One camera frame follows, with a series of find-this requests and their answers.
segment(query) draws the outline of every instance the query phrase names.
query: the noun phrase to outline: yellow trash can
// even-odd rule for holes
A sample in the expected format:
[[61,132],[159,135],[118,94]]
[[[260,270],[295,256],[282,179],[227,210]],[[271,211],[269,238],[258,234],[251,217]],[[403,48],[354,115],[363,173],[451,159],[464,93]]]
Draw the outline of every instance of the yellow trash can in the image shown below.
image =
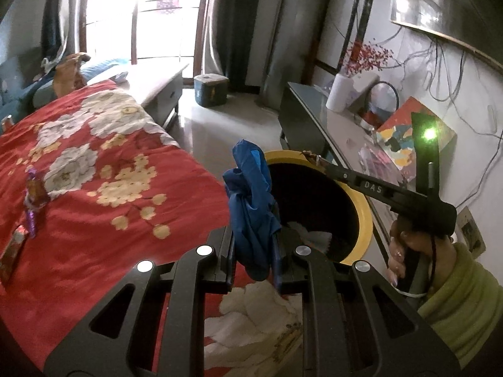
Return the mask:
[[301,152],[267,152],[271,193],[278,202],[281,224],[296,221],[308,231],[332,234],[327,257],[352,265],[369,247],[373,222],[367,199],[343,183],[329,179]]

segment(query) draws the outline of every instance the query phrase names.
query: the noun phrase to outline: television screen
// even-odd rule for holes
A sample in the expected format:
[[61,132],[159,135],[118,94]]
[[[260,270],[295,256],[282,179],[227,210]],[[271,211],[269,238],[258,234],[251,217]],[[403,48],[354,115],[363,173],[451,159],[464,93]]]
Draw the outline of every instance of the television screen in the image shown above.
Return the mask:
[[455,42],[503,73],[503,0],[393,0],[391,21]]

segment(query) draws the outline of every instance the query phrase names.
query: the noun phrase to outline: trash can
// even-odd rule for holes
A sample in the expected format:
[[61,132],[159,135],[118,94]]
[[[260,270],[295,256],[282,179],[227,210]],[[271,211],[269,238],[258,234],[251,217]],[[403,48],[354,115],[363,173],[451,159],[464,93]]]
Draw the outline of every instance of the trash can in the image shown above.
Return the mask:
[[202,107],[223,105],[227,102],[229,79],[218,74],[204,74],[194,77],[196,102]]
[[363,194],[329,179],[300,152],[267,152],[271,193],[281,224],[296,221],[308,231],[332,234],[326,256],[346,265],[361,259],[370,245],[372,213]]

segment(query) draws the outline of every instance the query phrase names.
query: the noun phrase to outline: red berry branch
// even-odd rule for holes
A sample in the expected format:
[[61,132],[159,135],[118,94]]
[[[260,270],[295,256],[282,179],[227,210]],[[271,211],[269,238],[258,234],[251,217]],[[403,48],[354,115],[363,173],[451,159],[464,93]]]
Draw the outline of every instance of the red berry branch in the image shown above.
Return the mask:
[[377,69],[381,71],[393,58],[393,51],[376,44],[363,44],[360,41],[351,43],[346,50],[343,66],[348,77],[361,74],[363,71]]

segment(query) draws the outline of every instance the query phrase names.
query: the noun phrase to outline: dark curtain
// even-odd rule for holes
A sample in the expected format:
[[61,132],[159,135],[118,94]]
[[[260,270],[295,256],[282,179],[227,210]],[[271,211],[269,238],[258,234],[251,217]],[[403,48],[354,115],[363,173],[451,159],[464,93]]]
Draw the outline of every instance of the dark curtain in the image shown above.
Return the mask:
[[54,60],[61,47],[59,29],[59,0],[46,0],[42,19],[42,57]]
[[221,0],[218,7],[217,51],[230,89],[247,91],[246,72],[258,0]]

